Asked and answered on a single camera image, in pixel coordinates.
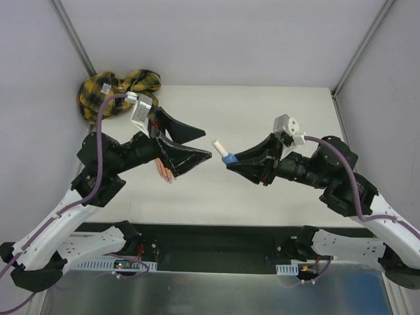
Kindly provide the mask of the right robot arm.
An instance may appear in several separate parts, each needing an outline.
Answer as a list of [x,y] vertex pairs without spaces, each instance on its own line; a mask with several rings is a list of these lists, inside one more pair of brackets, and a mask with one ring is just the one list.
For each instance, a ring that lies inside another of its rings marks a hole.
[[354,172],[358,156],[336,136],[310,137],[318,147],[311,157],[291,152],[281,157],[284,136],[264,141],[226,159],[226,168],[254,184],[268,186],[281,178],[323,191],[328,209],[367,228],[370,238],[340,236],[303,226],[294,240],[281,245],[291,259],[337,257],[382,272],[393,283],[419,289],[419,230],[395,211],[378,189]]

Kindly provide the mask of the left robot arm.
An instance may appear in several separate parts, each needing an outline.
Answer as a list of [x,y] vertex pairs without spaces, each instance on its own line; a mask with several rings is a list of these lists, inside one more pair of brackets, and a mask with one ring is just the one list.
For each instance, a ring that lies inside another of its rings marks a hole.
[[62,201],[25,238],[1,244],[1,258],[11,269],[15,286],[42,292],[83,261],[131,252],[141,243],[140,234],[127,220],[87,241],[68,239],[124,187],[119,174],[159,158],[178,177],[212,156],[186,145],[204,137],[204,130],[174,119],[163,108],[152,107],[145,114],[135,110],[132,121],[139,124],[139,131],[125,143],[100,131],[86,136],[77,154],[84,167]]

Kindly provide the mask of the white nail polish cap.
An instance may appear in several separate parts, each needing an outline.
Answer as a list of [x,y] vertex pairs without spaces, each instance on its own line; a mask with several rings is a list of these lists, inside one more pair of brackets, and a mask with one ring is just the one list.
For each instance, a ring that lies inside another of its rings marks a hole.
[[229,155],[229,152],[223,147],[223,145],[218,140],[214,140],[211,144],[222,158],[226,158]]

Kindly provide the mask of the blue nail polish bottle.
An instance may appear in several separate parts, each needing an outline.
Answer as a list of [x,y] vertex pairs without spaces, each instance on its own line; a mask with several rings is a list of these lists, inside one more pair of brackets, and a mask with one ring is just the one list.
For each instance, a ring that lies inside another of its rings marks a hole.
[[228,153],[227,155],[222,156],[222,162],[225,165],[229,165],[231,163],[237,163],[238,159],[234,154]]

